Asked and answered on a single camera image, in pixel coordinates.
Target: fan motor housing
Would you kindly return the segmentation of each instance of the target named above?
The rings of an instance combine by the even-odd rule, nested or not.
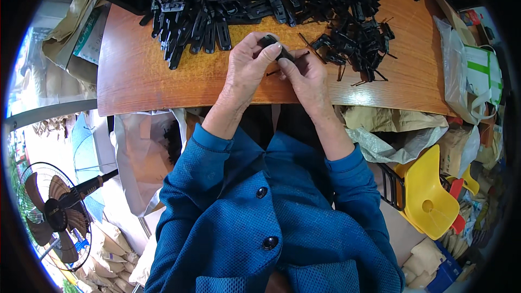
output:
[[[67,214],[56,199],[49,198],[44,205],[45,219],[55,232],[67,228]]]

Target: blue box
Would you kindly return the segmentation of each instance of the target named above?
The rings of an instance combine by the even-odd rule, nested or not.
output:
[[[463,271],[459,264],[452,258],[451,254],[445,249],[439,241],[434,241],[441,253],[446,257],[446,260],[441,263],[436,277],[427,285],[425,291],[427,293],[443,293],[452,283],[456,281],[458,276]]]

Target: person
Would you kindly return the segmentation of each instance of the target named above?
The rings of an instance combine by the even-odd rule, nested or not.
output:
[[[222,92],[164,180],[145,292],[402,291],[374,175],[317,57],[278,60],[301,105],[281,105],[277,132],[247,118],[271,119],[248,108],[282,49],[262,49],[266,34],[231,50]]]

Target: fan blade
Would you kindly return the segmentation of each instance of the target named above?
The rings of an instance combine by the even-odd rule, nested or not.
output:
[[[72,264],[78,261],[78,252],[69,234],[65,231],[58,232],[60,235],[60,241],[62,242],[62,263]]]
[[[27,226],[29,227],[29,231],[33,235],[33,238],[36,240],[36,243],[43,247],[48,244],[50,238],[53,236],[53,228],[47,222],[43,223],[33,223],[26,217]]]
[[[42,196],[40,195],[38,187],[36,186],[37,175],[38,173],[34,172],[27,178],[26,192],[29,198],[31,199],[32,203],[36,206],[36,208],[38,208],[38,210],[43,213],[45,203],[43,203]]]
[[[70,192],[70,188],[63,182],[59,175],[53,175],[50,180],[49,198],[59,200],[62,194]]]
[[[67,220],[69,225],[71,227],[75,227],[81,233],[81,236],[85,237],[85,235],[87,235],[85,216],[83,216],[82,213],[70,208],[67,208],[65,213],[67,213]]]

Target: blue jacket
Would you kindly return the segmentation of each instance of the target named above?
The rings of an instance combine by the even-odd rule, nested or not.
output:
[[[335,209],[316,185],[329,183]],[[373,173],[356,146],[338,161],[275,133],[266,151],[199,124],[160,192],[166,205],[145,292],[400,292]]]

